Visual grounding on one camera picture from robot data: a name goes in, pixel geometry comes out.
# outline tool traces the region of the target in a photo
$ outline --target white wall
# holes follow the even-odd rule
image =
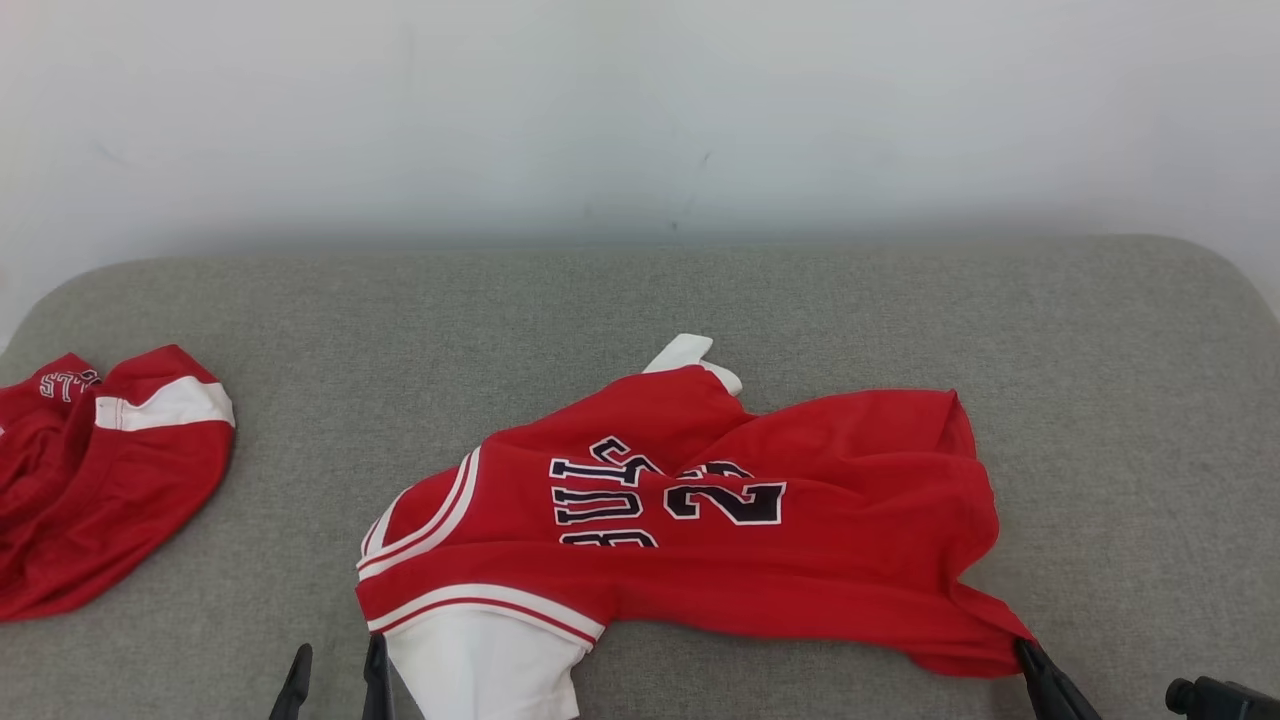
[[[0,342],[280,223],[1148,231],[1280,306],[1277,78],[1271,0],[3,0]]]

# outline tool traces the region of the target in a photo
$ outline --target gray surface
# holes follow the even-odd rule
[[[33,310],[0,382],[67,351],[105,370],[178,342],[236,401],[236,456],[209,506],[114,591],[0,626],[0,715],[264,717],[307,641],[303,717],[358,717],[352,566],[371,519],[486,433],[640,369],[677,331],[717,340],[712,360],[755,411],[957,388],[1004,524],[969,579],[1106,717],[1165,717],[1179,674],[1280,692],[1280,328],[1217,256],[1103,238],[188,259],[84,275]],[[575,675],[589,720],[1030,717],[1019,678],[649,624],[612,628]]]

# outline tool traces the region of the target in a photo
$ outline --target basketball jersey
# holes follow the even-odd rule
[[[370,528],[357,594],[428,719],[564,720],[613,620],[906,652],[1019,671],[1027,628],[959,582],[996,541],[954,392],[746,413],[681,336],[639,375],[493,434]]]
[[[177,346],[105,378],[67,355],[0,388],[0,621],[81,607],[214,492],[233,416]]]

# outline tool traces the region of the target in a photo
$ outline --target clothing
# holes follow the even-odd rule
[[[177,346],[105,378],[65,355],[0,389],[0,621],[128,575],[218,487],[233,428],[223,386]]]
[[[709,346],[681,336],[653,372],[495,433],[374,524],[357,594],[428,719],[573,717],[570,667],[628,619],[1019,671],[1030,633],[959,582],[998,523],[955,393],[755,416]]]

